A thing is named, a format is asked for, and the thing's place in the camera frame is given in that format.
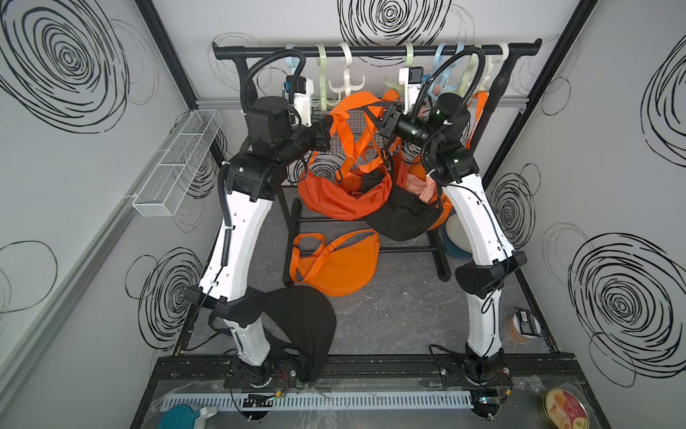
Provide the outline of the black crescent shoulder bag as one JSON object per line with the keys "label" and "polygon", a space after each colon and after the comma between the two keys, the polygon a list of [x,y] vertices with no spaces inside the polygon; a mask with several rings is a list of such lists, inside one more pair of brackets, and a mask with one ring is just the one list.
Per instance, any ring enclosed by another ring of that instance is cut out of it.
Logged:
{"label": "black crescent shoulder bag", "polygon": [[385,202],[374,212],[364,216],[364,221],[378,234],[393,241],[409,241],[439,225],[444,219],[445,198],[439,194],[434,202],[426,204],[405,190],[409,173],[430,177],[421,164],[409,164],[402,152],[391,157],[392,186]]}

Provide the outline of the pink backpack bag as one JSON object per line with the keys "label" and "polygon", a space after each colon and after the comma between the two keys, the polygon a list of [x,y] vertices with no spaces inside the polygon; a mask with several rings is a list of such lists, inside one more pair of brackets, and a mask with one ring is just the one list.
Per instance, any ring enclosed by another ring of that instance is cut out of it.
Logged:
{"label": "pink backpack bag", "polygon": [[409,173],[406,178],[405,190],[426,204],[434,202],[437,198],[436,182],[431,177],[422,178]]}

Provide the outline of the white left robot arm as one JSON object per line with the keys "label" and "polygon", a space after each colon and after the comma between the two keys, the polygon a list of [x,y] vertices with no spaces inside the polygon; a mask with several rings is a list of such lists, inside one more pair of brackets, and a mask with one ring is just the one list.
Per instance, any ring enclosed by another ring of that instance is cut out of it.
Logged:
{"label": "white left robot arm", "polygon": [[244,106],[248,136],[217,178],[223,217],[200,281],[186,289],[188,302],[209,309],[214,332],[233,339],[252,381],[266,383],[277,362],[295,359],[298,379],[316,381],[337,325],[326,296],[292,285],[258,291],[248,285],[250,261],[264,220],[288,169],[298,159],[330,148],[333,118],[293,123],[296,109],[284,98],[266,97]]}

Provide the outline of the red-orange strap sling bag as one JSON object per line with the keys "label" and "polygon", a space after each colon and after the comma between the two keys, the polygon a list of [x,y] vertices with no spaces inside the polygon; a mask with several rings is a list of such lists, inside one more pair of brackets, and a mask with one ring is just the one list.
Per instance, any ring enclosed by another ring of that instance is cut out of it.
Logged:
{"label": "red-orange strap sling bag", "polygon": [[355,138],[348,120],[351,113],[367,107],[374,117],[380,118],[385,109],[379,102],[398,102],[400,95],[389,89],[382,98],[371,92],[359,92],[343,98],[330,111],[333,118],[330,136],[339,139],[345,160],[334,170],[334,179],[309,173],[298,184],[298,194],[311,211],[341,221],[362,219],[381,208],[392,190],[392,179],[383,165],[381,150],[373,142],[377,132],[369,117],[364,118],[366,128]]}

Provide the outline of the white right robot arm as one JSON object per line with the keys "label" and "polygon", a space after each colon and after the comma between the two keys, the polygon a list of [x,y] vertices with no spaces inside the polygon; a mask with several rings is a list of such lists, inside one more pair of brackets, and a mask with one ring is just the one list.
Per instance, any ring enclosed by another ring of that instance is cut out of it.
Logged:
{"label": "white right robot arm", "polygon": [[505,366],[498,321],[504,282],[527,258],[503,232],[473,154],[461,142],[470,119],[469,103],[469,97],[444,93],[427,120],[405,113],[402,105],[391,101],[373,102],[362,110],[384,138],[421,148],[425,173],[448,196],[462,223],[473,256],[456,271],[470,317],[464,375],[473,384],[484,385]]}

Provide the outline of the orange crescent shoulder bag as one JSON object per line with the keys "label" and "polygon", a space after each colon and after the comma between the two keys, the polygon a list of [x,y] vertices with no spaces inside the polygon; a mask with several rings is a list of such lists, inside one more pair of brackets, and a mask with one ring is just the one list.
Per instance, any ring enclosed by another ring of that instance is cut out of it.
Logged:
{"label": "orange crescent shoulder bag", "polygon": [[421,164],[425,173],[438,185],[438,191],[445,201],[443,203],[444,219],[439,220],[439,226],[448,220],[453,204],[442,187],[450,182],[459,182],[462,177],[477,173],[478,167],[470,152],[473,131],[471,130],[471,114],[465,108],[451,126],[438,135],[436,154],[431,156],[430,148],[417,155],[411,164]]}

